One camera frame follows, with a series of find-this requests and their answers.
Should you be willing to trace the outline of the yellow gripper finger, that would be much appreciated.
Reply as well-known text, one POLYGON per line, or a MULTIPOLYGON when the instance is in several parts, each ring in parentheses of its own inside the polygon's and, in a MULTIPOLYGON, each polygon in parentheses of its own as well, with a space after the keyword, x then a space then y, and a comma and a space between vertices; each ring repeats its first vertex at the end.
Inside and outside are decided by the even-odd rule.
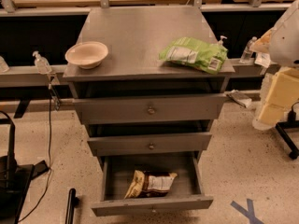
POLYGON ((265 101, 289 109, 299 99, 299 70, 285 68, 276 72, 265 101))
POLYGON ((284 110, 275 105, 258 104, 252 126, 260 131, 274 128, 284 117, 284 110))

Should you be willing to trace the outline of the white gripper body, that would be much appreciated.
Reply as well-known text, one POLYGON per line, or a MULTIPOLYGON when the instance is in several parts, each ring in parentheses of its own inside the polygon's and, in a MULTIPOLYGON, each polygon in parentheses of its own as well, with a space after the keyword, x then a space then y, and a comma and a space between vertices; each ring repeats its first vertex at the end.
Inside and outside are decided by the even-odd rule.
POLYGON ((268 53, 270 47, 270 40, 271 40, 272 30, 269 29, 265 32, 260 38, 253 42, 253 44, 249 47, 253 52, 261 52, 261 53, 268 53))

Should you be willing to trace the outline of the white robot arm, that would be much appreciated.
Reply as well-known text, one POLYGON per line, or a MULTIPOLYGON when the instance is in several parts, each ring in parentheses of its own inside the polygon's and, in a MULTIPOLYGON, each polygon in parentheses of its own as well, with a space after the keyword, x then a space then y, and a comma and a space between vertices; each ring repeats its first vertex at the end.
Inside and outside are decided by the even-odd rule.
POLYGON ((299 0, 295 0, 275 25, 250 49, 267 53, 280 66, 274 75, 266 75, 261 86, 252 125, 257 130, 273 128, 299 99, 299 0))

